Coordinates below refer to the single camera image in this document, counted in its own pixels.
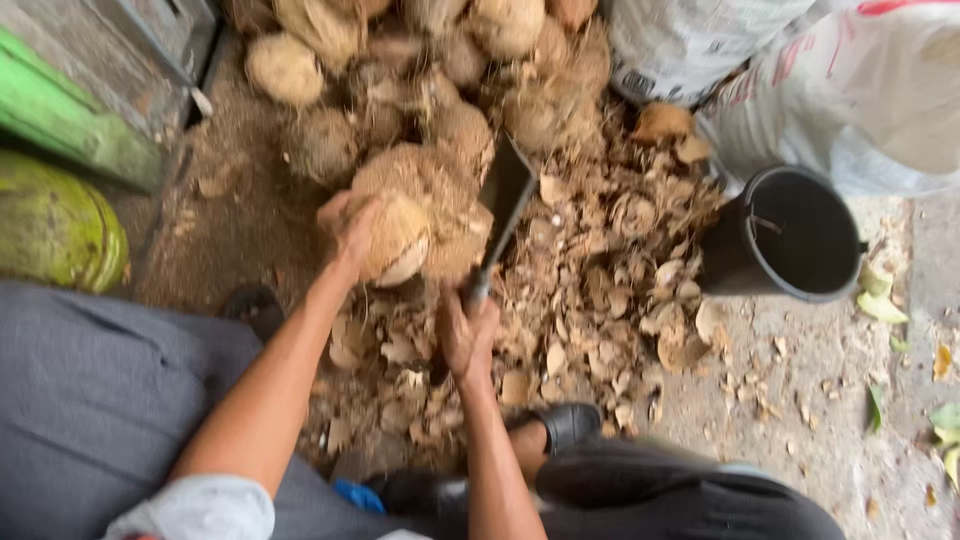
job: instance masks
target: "pile of coconut husks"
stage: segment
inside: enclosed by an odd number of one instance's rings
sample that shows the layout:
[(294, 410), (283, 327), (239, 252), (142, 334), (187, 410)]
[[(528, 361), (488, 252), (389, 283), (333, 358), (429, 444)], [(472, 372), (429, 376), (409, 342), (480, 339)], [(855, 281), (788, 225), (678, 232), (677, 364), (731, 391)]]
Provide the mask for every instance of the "pile of coconut husks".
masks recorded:
[(464, 276), (490, 231), (475, 199), (501, 128), (540, 173), (493, 280), (505, 414), (590, 401), (605, 434), (632, 432), (635, 414), (659, 417), (645, 365), (681, 373), (725, 346), (698, 315), (697, 241), (722, 203), (704, 176), (709, 147), (688, 110), (637, 115), (608, 93), (596, 0), (228, 7), (249, 39), (251, 84), (299, 111), (279, 142), (293, 175), (386, 203), (315, 385), (308, 425), (324, 427), (309, 442), (324, 453), (374, 429), (408, 438), (428, 463), (462, 452), (459, 399), (427, 369), (438, 282)]

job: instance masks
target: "black bucket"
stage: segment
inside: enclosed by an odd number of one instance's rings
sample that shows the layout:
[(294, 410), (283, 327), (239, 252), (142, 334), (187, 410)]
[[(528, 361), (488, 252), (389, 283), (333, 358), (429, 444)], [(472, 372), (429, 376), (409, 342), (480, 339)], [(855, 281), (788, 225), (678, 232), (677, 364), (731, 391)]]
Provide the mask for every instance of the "black bucket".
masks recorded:
[(801, 167), (754, 176), (704, 235), (704, 292), (789, 294), (813, 303), (849, 294), (860, 272), (850, 209), (829, 183)]

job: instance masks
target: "concrete floor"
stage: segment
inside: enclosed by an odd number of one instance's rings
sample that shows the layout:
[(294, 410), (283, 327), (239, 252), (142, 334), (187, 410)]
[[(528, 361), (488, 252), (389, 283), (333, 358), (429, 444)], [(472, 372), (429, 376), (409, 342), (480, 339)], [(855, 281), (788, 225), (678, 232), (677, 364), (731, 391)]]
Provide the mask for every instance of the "concrete floor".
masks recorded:
[[(699, 377), (664, 374), (663, 419), (645, 428), (773, 473), (831, 512), (851, 540), (960, 538), (960, 502), (943, 463), (928, 445), (915, 444), (927, 437), (926, 412), (960, 399), (960, 386), (931, 380), (937, 339), (956, 351), (960, 327), (960, 246), (949, 226), (960, 216), (960, 193), (916, 202), (856, 200), (852, 209), (862, 239), (872, 247), (882, 241), (873, 260), (896, 272), (894, 296), (912, 318), (905, 325), (910, 352), (890, 350), (891, 331), (904, 336), (904, 328), (863, 315), (852, 297), (825, 306), (785, 297), (712, 299), (725, 310), (727, 362), (707, 360)], [(778, 357), (775, 338), (783, 338), (785, 355)], [(722, 388), (728, 374), (732, 392)], [(866, 431), (872, 382), (888, 386), (875, 435)], [(782, 418), (762, 414), (752, 397), (764, 383)], [(742, 400), (735, 390), (741, 385)], [(814, 420), (804, 421), (802, 408)], [(924, 504), (928, 484), (938, 499), (931, 507)], [(869, 499), (876, 503), (872, 517)]]

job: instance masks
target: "person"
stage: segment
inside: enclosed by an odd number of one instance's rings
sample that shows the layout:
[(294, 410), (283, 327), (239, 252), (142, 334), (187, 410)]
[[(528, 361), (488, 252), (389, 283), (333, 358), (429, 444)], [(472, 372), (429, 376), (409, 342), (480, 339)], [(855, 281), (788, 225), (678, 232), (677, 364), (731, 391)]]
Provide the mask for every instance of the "person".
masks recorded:
[[(467, 317), (449, 286), (438, 336), (464, 409), (466, 509), (380, 514), (339, 497), (294, 446), (370, 249), (379, 203), (346, 217), (353, 197), (319, 211), (335, 254), (282, 323), (262, 290), (228, 304), (248, 326), (0, 282), (0, 537), (843, 538), (816, 504), (759, 473), (602, 439), (590, 405), (508, 432), (490, 375), (498, 308)], [(401, 485), (387, 481), (385, 500)]]

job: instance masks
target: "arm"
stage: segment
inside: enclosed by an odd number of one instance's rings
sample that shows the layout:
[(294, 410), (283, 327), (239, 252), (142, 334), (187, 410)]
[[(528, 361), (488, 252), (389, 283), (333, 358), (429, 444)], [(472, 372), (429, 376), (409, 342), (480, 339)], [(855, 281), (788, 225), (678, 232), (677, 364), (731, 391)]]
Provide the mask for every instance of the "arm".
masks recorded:
[[(335, 226), (351, 195), (334, 197), (318, 221)], [(174, 466), (170, 480), (225, 473), (251, 479), (276, 495), (297, 443), (310, 386), (333, 319), (357, 281), (370, 249), (377, 204), (367, 204), (342, 231), (337, 252), (294, 313), (206, 417)]]
[(471, 317), (457, 292), (444, 288), (438, 336), (464, 406), (469, 467), (470, 540), (546, 540), (520, 473), (490, 378), (500, 311), (486, 300)]

